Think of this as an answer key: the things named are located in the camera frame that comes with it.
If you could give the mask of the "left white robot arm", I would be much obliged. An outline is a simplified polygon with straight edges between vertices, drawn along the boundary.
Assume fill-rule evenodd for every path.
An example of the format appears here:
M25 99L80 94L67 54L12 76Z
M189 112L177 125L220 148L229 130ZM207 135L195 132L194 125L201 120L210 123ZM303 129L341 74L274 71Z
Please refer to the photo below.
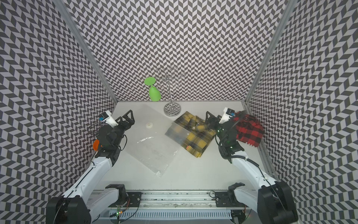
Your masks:
M49 200L46 206L47 224L91 224L110 205L128 205L129 197L123 184L110 184L105 190L90 198L103 176L117 162L122 148L120 143L125 131L130 129L135 119L132 110L117 119L110 111L99 116L103 123L96 136L96 154L88 169L61 196Z

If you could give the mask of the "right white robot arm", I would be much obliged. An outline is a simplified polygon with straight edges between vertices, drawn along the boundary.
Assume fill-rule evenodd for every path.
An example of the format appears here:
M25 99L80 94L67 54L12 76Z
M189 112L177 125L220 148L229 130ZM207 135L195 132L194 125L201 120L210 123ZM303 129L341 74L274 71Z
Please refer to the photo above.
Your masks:
M240 141L257 144L263 136L263 127L256 117L246 111L235 112L224 109L222 116L206 113L205 123L219 138L218 149L223 159L228 160L247 177L253 190L243 183L229 186L229 201L243 203L257 213L263 224L293 224L298 213L292 190L285 182L279 182L262 171L259 164L250 159Z

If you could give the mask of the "yellow plaid shirt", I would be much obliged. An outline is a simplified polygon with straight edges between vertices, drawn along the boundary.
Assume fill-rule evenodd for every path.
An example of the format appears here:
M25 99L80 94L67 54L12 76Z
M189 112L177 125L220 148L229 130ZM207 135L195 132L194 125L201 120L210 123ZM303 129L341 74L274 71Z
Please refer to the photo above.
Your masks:
M185 112L172 123L165 135L199 158L216 136L216 132L200 117Z

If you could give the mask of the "clear plastic vacuum bag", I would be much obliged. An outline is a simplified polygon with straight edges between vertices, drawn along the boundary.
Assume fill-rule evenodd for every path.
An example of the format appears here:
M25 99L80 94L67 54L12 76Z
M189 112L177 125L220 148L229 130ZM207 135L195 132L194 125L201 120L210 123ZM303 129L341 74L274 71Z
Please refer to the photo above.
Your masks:
M128 137L125 151L156 176L162 177L180 149L165 135L172 120L148 105L141 105L132 111L135 124L125 132ZM149 122L153 123L153 127L148 129L146 124Z

